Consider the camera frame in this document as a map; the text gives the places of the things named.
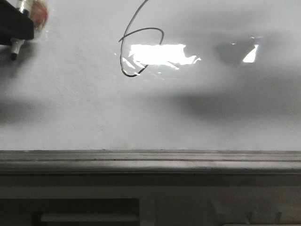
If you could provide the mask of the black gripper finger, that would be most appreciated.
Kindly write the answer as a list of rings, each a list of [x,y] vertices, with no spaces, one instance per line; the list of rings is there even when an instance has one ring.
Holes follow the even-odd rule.
[[[32,40],[34,38],[33,21],[19,12],[8,1],[0,1],[0,44],[12,45],[11,38]]]

